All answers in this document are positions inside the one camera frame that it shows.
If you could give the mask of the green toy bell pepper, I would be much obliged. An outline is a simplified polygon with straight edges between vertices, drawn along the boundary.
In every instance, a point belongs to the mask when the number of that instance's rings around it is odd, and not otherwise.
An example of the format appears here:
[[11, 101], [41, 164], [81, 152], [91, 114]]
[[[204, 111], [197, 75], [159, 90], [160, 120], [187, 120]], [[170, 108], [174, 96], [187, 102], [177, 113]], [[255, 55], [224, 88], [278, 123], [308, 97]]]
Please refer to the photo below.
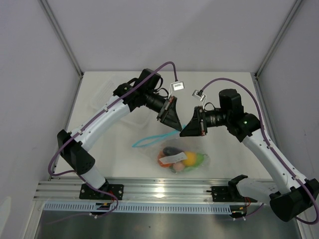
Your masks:
[[185, 171], [192, 171], [198, 167], [201, 167], [203, 163], [205, 163], [208, 160], [208, 155], [207, 154], [202, 154], [202, 153], [197, 153], [196, 154], [196, 162], [193, 166], [187, 166], [185, 167]]

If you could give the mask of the purple toy eggplant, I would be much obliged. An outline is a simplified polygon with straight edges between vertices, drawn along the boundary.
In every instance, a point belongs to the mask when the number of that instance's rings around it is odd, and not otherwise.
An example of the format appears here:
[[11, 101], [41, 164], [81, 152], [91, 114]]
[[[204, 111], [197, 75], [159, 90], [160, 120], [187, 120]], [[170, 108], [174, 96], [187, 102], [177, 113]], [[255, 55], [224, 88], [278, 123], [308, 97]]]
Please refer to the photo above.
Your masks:
[[179, 149], [179, 148], [176, 148], [176, 147], [170, 147], [170, 146], [167, 146], [165, 147], [163, 150], [162, 150], [163, 154], [165, 156], [172, 156], [172, 155], [177, 155], [181, 152], [183, 152], [183, 150]]

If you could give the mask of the yellow toy lemon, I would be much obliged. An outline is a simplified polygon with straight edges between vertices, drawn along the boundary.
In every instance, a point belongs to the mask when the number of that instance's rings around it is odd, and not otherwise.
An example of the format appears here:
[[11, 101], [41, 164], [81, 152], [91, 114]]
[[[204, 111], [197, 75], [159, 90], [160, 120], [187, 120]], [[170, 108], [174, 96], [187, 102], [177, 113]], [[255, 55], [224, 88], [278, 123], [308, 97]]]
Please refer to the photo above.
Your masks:
[[185, 151], [186, 158], [182, 161], [187, 167], [192, 167], [196, 164], [197, 154], [195, 152]]

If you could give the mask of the orange toy pumpkin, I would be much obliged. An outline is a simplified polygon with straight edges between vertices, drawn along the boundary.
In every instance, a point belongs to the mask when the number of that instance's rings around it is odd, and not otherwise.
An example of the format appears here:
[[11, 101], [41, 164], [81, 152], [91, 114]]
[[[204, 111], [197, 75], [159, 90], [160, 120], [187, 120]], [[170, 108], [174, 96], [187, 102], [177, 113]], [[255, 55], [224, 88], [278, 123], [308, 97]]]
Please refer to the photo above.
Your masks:
[[163, 155], [163, 154], [159, 154], [157, 156], [157, 162], [163, 168], [171, 167], [173, 165], [172, 157], [171, 156], [166, 156], [166, 155]]

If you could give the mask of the clear zip top bag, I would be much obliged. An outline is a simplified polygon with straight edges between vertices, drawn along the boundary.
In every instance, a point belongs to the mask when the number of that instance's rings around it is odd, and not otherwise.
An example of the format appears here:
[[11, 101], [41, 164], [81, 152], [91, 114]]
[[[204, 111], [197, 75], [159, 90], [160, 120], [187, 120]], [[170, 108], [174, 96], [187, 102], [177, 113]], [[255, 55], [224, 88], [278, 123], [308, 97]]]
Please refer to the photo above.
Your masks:
[[180, 137], [178, 130], [147, 136], [132, 144], [157, 165], [173, 174], [204, 170], [211, 158], [197, 137]]

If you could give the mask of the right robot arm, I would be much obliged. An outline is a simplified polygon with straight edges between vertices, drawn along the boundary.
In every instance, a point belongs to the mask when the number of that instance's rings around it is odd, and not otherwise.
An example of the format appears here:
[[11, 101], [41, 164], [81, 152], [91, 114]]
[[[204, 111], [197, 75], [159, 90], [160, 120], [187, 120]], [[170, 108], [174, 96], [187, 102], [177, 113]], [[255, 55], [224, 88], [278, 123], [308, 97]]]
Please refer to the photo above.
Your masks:
[[310, 207], [317, 211], [319, 208], [315, 201], [319, 195], [318, 180], [308, 179], [271, 144], [260, 120], [244, 112], [241, 96], [235, 89], [220, 91], [219, 102], [220, 107], [210, 111], [202, 106], [195, 107], [192, 119], [179, 135], [205, 136], [208, 128], [225, 126], [231, 135], [257, 157], [277, 186], [271, 190], [241, 175], [229, 181], [228, 197], [233, 201], [249, 197], [267, 204], [284, 222], [296, 218]]

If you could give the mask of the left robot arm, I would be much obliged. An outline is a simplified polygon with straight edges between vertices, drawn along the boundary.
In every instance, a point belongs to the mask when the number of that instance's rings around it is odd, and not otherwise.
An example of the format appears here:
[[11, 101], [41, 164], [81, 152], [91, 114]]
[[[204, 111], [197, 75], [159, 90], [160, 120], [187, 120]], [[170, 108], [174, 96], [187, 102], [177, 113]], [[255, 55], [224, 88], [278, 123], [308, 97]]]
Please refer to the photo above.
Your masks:
[[177, 131], [182, 130], [176, 112], [174, 91], [184, 89], [182, 81], [170, 84], [162, 96], [162, 76], [151, 69], [143, 69], [139, 77], [120, 84], [110, 99], [85, 123], [70, 132], [61, 130], [57, 135], [58, 154], [84, 182], [91, 185], [91, 194], [103, 199], [108, 194], [107, 180], [95, 165], [89, 150], [114, 123], [142, 106], [157, 113], [157, 120]]

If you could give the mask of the pink toy egg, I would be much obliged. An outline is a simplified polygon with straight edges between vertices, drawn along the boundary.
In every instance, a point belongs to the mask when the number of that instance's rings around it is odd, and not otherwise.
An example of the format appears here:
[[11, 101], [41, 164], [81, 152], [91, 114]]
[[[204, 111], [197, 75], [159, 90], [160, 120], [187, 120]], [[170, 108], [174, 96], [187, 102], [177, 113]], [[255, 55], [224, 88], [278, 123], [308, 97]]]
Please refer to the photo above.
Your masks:
[[182, 162], [177, 162], [173, 164], [172, 167], [173, 167], [173, 170], [175, 170], [176, 172], [180, 172], [184, 170], [185, 165]]

